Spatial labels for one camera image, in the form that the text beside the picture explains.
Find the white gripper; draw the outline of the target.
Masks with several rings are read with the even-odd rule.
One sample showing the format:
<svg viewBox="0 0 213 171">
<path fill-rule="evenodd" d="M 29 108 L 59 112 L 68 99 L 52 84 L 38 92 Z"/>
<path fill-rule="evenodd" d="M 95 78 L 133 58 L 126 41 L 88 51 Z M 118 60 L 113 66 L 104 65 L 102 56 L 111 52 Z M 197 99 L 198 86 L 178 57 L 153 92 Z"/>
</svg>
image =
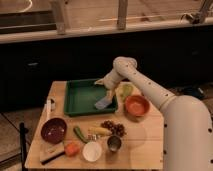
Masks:
<svg viewBox="0 0 213 171">
<path fill-rule="evenodd" d="M 107 91 L 106 91 L 106 98 L 112 99 L 115 95 L 115 89 L 117 85 L 109 79 L 101 78 L 94 82 L 95 85 L 103 85 Z"/>
</svg>

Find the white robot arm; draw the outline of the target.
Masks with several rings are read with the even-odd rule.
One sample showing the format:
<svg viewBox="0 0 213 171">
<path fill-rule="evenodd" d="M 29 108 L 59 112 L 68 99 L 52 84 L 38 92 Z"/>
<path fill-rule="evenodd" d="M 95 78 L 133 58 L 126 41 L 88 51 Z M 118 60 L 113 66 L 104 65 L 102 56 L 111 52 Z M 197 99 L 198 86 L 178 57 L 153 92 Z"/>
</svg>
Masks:
<svg viewBox="0 0 213 171">
<path fill-rule="evenodd" d="M 116 57 L 112 70 L 96 84 L 115 90 L 123 79 L 163 114 L 163 171 L 213 171 L 213 123 L 206 105 L 193 96 L 177 96 L 149 79 L 131 57 Z"/>
</svg>

